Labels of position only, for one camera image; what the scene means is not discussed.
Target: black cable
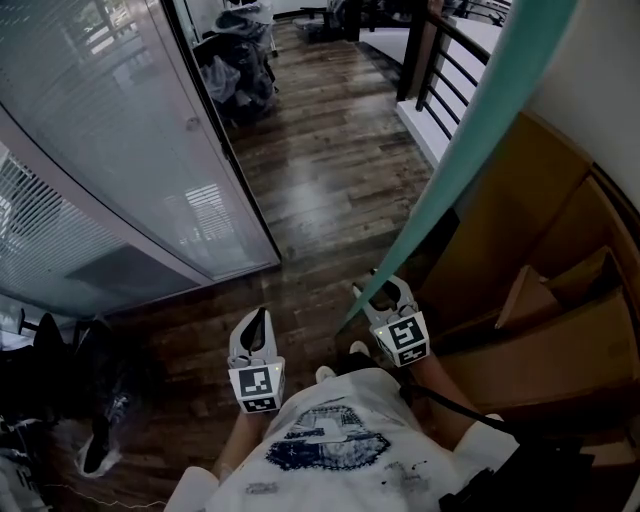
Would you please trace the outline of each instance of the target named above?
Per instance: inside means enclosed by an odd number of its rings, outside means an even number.
[[[483,416],[479,412],[472,411],[471,409],[467,409],[466,407],[454,402],[453,400],[449,400],[448,398],[442,396],[440,393],[436,393],[432,389],[425,388],[422,386],[411,385],[407,386],[410,391],[413,391],[420,395],[425,395],[434,402],[439,403],[443,407],[452,410],[453,412],[457,412],[458,414],[462,414],[463,416],[467,416],[472,420],[479,421],[480,423],[484,423],[485,425],[499,430],[500,432],[504,432],[505,434],[512,435],[516,438],[518,443],[522,444],[527,440],[534,439],[534,436],[527,432],[523,432],[520,429],[513,428],[512,425],[506,424],[504,421],[494,420],[493,418],[487,418]]]

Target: sneaker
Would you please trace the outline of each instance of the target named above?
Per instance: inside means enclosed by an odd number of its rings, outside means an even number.
[[[336,376],[334,372],[328,366],[321,366],[316,370],[316,383],[320,384],[325,379],[331,379]]]
[[[356,352],[360,352],[367,357],[371,357],[371,353],[369,352],[369,347],[367,347],[362,341],[354,341],[349,348],[349,354],[355,354]]]

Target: black metal railing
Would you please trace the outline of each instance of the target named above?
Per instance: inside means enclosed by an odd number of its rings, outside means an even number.
[[[456,124],[460,124],[460,119],[453,111],[451,106],[447,104],[445,99],[440,95],[434,85],[433,78],[436,77],[440,82],[445,84],[451,92],[462,102],[462,104],[467,107],[469,105],[469,100],[458,90],[458,88],[442,73],[442,68],[439,67],[439,62],[444,62],[445,60],[450,62],[454,68],[456,68],[460,74],[468,80],[474,87],[478,86],[477,80],[459,63],[457,62],[450,54],[446,52],[443,48],[443,42],[445,41],[445,37],[450,38],[451,40],[458,43],[465,50],[467,50],[471,55],[473,55],[476,59],[478,59],[485,66],[489,62],[489,58],[491,55],[484,48],[478,45],[475,41],[469,39],[466,35],[460,32],[453,25],[449,24],[445,19],[437,16],[433,13],[426,13],[426,21],[431,25],[435,26],[436,33],[433,40],[433,45],[431,47],[431,53],[429,54],[429,60],[427,61],[427,67],[425,69],[424,78],[422,79],[422,84],[420,86],[420,92],[418,93],[418,100],[416,102],[416,110],[421,112],[423,109],[426,110],[431,117],[433,117],[436,124],[440,127],[442,132],[447,136],[449,140],[451,140],[451,132],[442,122],[442,119],[438,116],[438,114],[433,110],[431,105],[428,102],[429,96],[435,98],[438,103],[442,105],[447,114],[451,117],[453,122]]]

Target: fabric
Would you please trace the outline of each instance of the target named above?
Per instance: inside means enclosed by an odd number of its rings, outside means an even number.
[[[284,404],[206,510],[425,511],[517,448],[476,423],[454,452],[426,437],[384,370],[329,378]]]
[[[193,48],[207,91],[226,120],[253,123],[275,104],[267,62],[272,22],[268,0],[225,9]]]
[[[364,370],[365,368],[380,368],[380,365],[362,352],[354,352],[353,354],[347,354],[340,359],[338,375],[357,372],[358,370]]]
[[[218,479],[206,469],[188,467],[167,502],[164,512],[202,511],[219,486]]]

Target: glass wall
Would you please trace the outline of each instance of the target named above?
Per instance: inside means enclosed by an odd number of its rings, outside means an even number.
[[[0,316],[15,316],[2,296],[77,318],[195,286],[96,224],[0,143]]]
[[[192,268],[217,280],[273,263],[144,2],[5,0],[0,103],[67,174]]]

